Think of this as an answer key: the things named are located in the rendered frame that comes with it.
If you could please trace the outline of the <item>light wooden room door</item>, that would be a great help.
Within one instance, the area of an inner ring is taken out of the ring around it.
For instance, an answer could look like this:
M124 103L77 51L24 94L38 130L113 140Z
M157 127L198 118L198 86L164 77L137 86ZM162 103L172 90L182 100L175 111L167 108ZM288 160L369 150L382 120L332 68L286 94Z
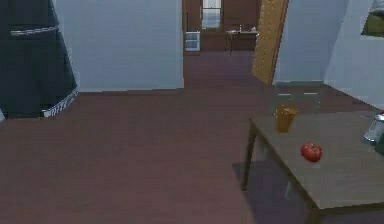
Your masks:
M289 0L262 0L253 60L253 75L271 85Z

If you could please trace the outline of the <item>white drawer cabinet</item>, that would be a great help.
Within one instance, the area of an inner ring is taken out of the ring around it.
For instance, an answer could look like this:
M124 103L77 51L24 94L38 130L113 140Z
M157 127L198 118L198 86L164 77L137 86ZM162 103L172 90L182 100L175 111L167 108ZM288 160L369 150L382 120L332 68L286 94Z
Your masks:
M185 48L189 52L200 51L200 32L187 32L185 34Z

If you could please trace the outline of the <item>window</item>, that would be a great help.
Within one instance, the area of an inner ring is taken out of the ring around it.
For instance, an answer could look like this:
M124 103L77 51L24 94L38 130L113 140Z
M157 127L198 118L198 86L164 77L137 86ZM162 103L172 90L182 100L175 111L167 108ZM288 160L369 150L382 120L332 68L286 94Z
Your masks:
M221 0L202 0L202 28L216 29L221 23Z

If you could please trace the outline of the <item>framed wall picture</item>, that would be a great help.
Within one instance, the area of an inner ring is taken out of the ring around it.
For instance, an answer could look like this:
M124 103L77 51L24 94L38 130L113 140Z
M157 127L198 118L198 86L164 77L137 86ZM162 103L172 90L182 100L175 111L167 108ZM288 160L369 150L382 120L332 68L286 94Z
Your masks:
M373 1L361 34L384 38L384 0Z

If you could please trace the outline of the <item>dark wooden side table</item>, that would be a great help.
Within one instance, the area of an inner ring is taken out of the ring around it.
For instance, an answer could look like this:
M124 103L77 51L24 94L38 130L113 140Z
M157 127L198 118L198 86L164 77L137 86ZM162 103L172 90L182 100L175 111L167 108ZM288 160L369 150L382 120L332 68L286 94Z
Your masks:
M253 47L256 47L257 39L259 33L257 31L240 31L240 30L230 30L225 31L225 45L224 51L232 54L233 52L233 43L235 40L252 40Z

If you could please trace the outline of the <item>brown wooden table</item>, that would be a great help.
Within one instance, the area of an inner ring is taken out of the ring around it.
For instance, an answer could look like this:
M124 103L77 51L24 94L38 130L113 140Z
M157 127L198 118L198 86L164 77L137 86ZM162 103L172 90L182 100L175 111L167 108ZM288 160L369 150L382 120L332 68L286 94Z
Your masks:
M276 131L272 116L251 118L240 188L247 189L258 141L306 201L305 224L321 224L332 214L384 210L384 156L363 141L373 117L369 111L298 115L287 133ZM307 142L322 148L316 163L301 155Z

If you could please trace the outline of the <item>red tomato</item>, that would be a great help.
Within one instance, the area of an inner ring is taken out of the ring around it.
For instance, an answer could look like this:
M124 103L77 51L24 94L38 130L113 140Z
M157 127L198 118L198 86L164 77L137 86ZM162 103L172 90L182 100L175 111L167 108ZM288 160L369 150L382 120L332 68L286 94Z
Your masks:
M313 142L307 142L301 146L301 155L307 161L316 163L322 157L322 148Z

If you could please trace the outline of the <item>orange cup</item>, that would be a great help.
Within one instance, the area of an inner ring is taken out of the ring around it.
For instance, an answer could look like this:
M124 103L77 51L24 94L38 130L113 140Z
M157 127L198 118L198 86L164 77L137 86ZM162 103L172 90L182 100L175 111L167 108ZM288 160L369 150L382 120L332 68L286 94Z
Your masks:
M296 108L286 105L278 106L274 113L276 130L279 133L287 133L296 115Z

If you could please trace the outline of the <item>black fridge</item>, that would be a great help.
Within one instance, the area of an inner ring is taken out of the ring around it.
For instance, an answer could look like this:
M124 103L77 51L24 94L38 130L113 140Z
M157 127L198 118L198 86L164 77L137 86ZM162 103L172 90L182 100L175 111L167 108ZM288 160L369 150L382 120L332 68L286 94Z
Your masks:
M10 35L51 26L59 26L52 0L0 0L0 112L7 119L55 116L78 94L60 29Z

